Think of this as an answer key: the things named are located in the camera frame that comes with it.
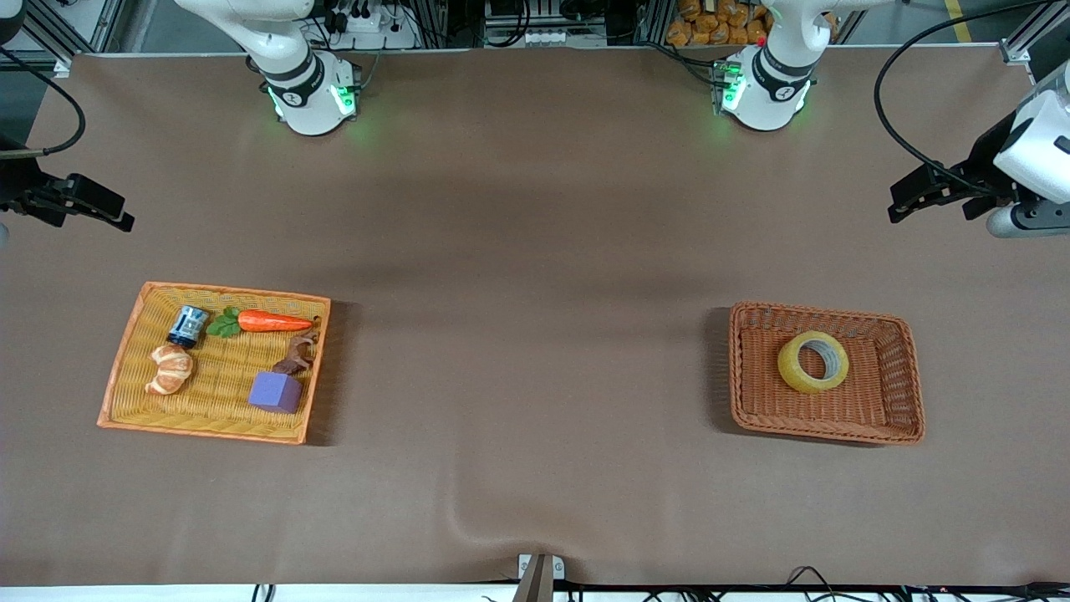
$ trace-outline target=toy carrot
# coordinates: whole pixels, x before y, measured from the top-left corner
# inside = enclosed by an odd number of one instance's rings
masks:
[[[231,338],[243,330],[245,333],[296,333],[308,330],[312,321],[294,317],[282,317],[263,310],[244,310],[227,308],[219,318],[208,326],[208,334],[224,339]]]

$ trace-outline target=basket rim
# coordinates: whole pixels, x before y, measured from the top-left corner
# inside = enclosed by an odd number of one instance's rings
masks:
[[[751,416],[765,415],[751,415],[743,410],[743,344],[739,342],[739,336],[744,330],[742,328],[740,318],[744,312],[753,309],[770,309],[837,318],[875,320],[893,325],[906,346],[907,364],[913,369],[914,373],[914,379],[911,380],[911,406],[914,415],[917,417],[917,423],[912,433],[899,437],[880,437],[852,435],[847,433],[827,433],[789,427],[770,427],[753,422],[750,419]],[[786,304],[763,303],[763,300],[739,300],[739,303],[732,306],[732,309],[729,312],[729,398],[731,402],[730,406],[732,411],[732,419],[735,420],[736,425],[747,429],[748,431],[892,446],[914,445],[921,442],[926,435],[926,412],[924,405],[921,401],[921,385],[918,375],[918,358],[917,349],[914,344],[914,336],[911,331],[911,326],[906,324],[906,321],[891,314],[856,312],[851,310],[829,310],[827,308],[815,308],[812,306],[792,306]]]
[[[259,294],[259,295],[270,295],[270,296],[285,296],[290,298],[299,298],[302,300],[310,300],[314,304],[323,305],[323,315],[320,317],[320,337],[316,343],[316,361],[312,362],[311,375],[308,380],[308,390],[310,392],[308,397],[308,404],[305,406],[304,418],[301,421],[301,426],[296,429],[296,437],[293,439],[279,439],[275,437],[264,437],[261,435],[243,435],[241,433],[215,433],[209,431],[193,431],[186,429],[171,429],[166,427],[144,427],[140,425],[128,425],[125,422],[118,422],[111,419],[111,406],[114,402],[116,387],[119,384],[119,370],[123,364],[123,357],[126,355],[126,348],[129,344],[131,337],[134,334],[134,329],[137,326],[138,320],[141,318],[141,312],[144,310],[144,299],[150,293],[159,288],[185,288],[195,290],[211,290],[219,293],[242,293],[242,294]],[[304,445],[307,439],[308,433],[308,422],[312,414],[312,403],[316,400],[316,386],[320,379],[320,367],[323,365],[321,358],[323,357],[324,343],[326,341],[327,335],[327,323],[331,320],[331,298],[327,296],[320,296],[317,294],[307,294],[304,292],[286,292],[281,290],[265,290],[261,288],[243,288],[235,285],[219,285],[211,283],[194,283],[194,282],[174,282],[174,281],[158,281],[158,280],[148,280],[141,284],[141,289],[138,291],[137,298],[134,300],[134,309],[131,311],[131,318],[126,321],[126,328],[123,329],[122,340],[119,342],[119,351],[116,352],[116,359],[111,364],[111,373],[108,375],[108,383],[104,389],[104,403],[101,405],[101,412],[96,417],[96,426],[102,429],[121,429],[126,431],[142,431],[150,433],[166,433],[168,435],[189,435],[194,437],[213,437],[218,439],[241,439],[245,442],[262,442],[269,444],[280,444],[290,446]]]

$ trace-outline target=brown wicker basket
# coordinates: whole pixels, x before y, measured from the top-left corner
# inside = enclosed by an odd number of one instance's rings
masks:
[[[144,384],[156,374],[156,365],[149,353],[166,343],[182,306],[205,310],[213,319],[230,306],[308,320],[318,317],[320,338],[312,368],[294,375],[302,385],[297,412],[274,414],[248,404],[253,380],[286,356],[292,333],[242,334],[231,339],[203,335],[200,343],[189,351],[195,367],[185,385],[171,396],[147,393]],[[325,296],[200,283],[146,282],[119,344],[96,423],[105,429],[304,444],[330,318],[331,299]]]
[[[780,377],[777,354],[801,333],[835,337],[851,360],[840,386],[799,393]],[[908,446],[924,436],[917,359],[911,328],[883,314],[798,306],[736,304],[729,324],[732,418],[744,429],[783,435]],[[821,374],[817,354],[802,368]]]

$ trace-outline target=tabletop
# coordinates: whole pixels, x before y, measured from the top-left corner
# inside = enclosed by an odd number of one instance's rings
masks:
[[[829,50],[774,133],[645,49],[387,55],[317,138],[241,57],[77,57],[88,130],[42,166],[137,222],[4,216],[0,583],[464,582],[529,552],[601,583],[1065,578],[1067,242],[888,222],[916,166],[872,107],[888,53]],[[950,164],[1028,88],[924,48],[886,103]],[[49,93],[31,142],[73,126]],[[310,445],[97,429],[146,280],[335,299]],[[926,439],[736,428],[739,299],[904,319]]]

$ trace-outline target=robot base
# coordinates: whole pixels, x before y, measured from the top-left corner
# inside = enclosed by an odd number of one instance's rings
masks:
[[[773,99],[754,77],[754,57],[759,50],[758,46],[747,46],[724,59],[728,64],[738,64],[739,72],[734,77],[725,76],[723,79],[725,87],[714,88],[714,106],[718,112],[734,114],[740,123],[748,127],[769,132],[788,125],[792,117],[802,109],[810,82],[808,81],[788,102]]]
[[[308,95],[304,106],[291,106],[286,98],[271,92],[279,121],[305,136],[326,134],[342,121],[354,118],[360,97],[360,72],[352,63],[323,50],[317,50],[316,56],[323,61],[323,80]]]

